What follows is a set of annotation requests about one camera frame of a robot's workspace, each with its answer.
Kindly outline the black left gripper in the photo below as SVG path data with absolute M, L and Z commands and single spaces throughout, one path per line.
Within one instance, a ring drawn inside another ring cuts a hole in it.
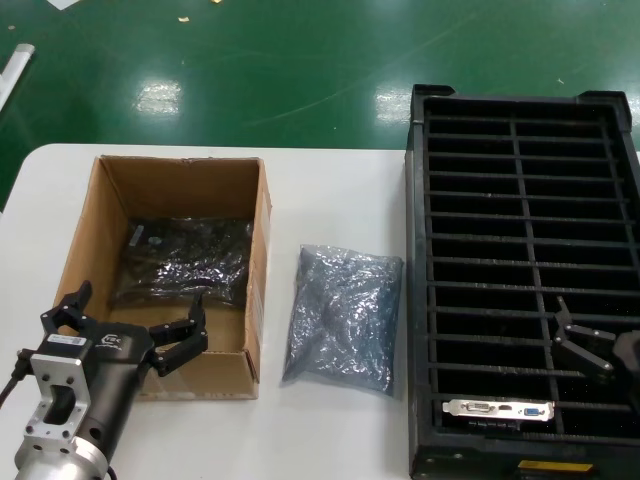
M 96 324 L 84 313 L 91 296 L 85 280 L 40 316 L 44 336 L 32 370 L 42 405 L 32 435 L 63 443 L 82 439 L 113 454 L 150 366 L 166 377 L 208 349 L 206 313 L 198 293 L 185 319 L 148 333 L 141 326 Z

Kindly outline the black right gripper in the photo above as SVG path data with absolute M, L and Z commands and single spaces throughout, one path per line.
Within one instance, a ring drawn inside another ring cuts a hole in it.
M 554 334 L 552 354 L 558 365 L 579 372 L 597 383 L 608 383 L 614 372 L 609 361 L 613 350 L 620 368 L 626 371 L 639 370 L 639 330 L 628 331 L 617 337 L 611 332 L 578 325 L 562 296 L 557 296 L 557 302 L 560 309 L 554 315 L 558 328 Z

